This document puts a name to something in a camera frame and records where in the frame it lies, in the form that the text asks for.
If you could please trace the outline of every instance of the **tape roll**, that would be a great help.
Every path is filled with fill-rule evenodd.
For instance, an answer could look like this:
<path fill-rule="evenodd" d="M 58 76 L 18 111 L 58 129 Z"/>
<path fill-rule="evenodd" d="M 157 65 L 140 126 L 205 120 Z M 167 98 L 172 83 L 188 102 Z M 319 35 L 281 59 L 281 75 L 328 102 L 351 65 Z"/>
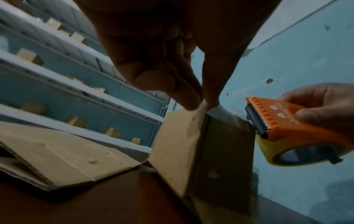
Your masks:
<path fill-rule="evenodd" d="M 256 141 L 268 163 L 275 166 L 304 166 L 325 161 L 336 164 L 348 153 L 339 142 L 321 138 L 285 138 L 271 142 L 256 135 Z"/>

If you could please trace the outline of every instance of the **blue wall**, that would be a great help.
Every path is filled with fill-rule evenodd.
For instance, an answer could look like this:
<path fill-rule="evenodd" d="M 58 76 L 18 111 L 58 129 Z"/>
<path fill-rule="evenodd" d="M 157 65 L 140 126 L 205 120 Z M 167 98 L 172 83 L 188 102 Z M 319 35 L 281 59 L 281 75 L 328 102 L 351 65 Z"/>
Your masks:
<path fill-rule="evenodd" d="M 154 124 L 76 97 L 0 67 L 0 103 L 21 107 L 25 102 L 48 106 L 44 116 L 65 121 L 69 115 L 88 120 L 87 129 L 104 134 L 108 127 L 122 131 L 122 139 L 144 140 L 148 146 Z"/>
<path fill-rule="evenodd" d="M 37 53 L 44 61 L 44 66 L 56 73 L 64 76 L 73 75 L 78 79 L 87 81 L 91 87 L 101 87 L 108 91 L 108 94 L 127 103 L 140 107 L 154 114 L 159 114 L 162 102 L 151 97 L 143 95 L 129 87 L 117 83 L 107 77 L 104 77 L 93 70 L 76 64 L 66 58 L 63 58 L 51 51 L 45 50 L 33 43 L 14 36 L 5 30 L 0 29 L 0 36 L 7 38 L 8 51 L 16 54 L 21 48 L 28 49 Z"/>
<path fill-rule="evenodd" d="M 203 60 L 197 49 L 192 67 L 199 80 Z M 239 114 L 246 97 L 278 98 L 321 82 L 354 83 L 353 0 L 329 5 L 242 58 L 220 102 Z M 269 165 L 256 145 L 254 167 L 260 195 L 322 223 L 354 223 L 354 152 L 338 165 L 282 168 Z"/>

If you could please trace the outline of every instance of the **human hand holding tape dispenser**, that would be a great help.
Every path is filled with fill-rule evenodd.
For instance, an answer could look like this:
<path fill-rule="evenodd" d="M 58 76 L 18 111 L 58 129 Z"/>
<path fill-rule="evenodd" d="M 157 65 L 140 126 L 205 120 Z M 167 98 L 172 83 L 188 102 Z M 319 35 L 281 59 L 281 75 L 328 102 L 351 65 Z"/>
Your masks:
<path fill-rule="evenodd" d="M 278 100 L 248 97 L 246 111 L 273 165 L 336 164 L 354 145 L 354 85 L 306 86 Z"/>

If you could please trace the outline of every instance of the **wooden table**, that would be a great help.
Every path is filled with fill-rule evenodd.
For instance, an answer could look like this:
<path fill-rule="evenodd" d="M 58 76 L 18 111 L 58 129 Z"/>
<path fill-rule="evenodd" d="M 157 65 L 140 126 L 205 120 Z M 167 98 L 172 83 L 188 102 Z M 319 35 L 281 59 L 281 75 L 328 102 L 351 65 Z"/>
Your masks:
<path fill-rule="evenodd" d="M 143 161 L 147 154 L 122 150 Z M 134 169 L 92 187 L 44 192 L 0 173 L 1 224 L 188 224 L 199 223 L 154 172 Z M 258 197 L 254 217 L 265 224 L 317 224 Z"/>

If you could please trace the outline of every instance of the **tape dispenser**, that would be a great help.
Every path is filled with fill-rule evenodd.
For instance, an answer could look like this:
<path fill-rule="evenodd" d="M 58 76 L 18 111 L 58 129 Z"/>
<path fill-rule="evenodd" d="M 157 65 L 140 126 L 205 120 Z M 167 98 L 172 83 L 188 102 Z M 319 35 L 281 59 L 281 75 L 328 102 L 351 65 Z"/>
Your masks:
<path fill-rule="evenodd" d="M 276 166 L 301 166 L 324 161 L 341 162 L 350 152 L 351 138 L 341 130 L 307 124 L 295 118 L 301 105 L 248 97 L 247 119 L 265 158 Z"/>

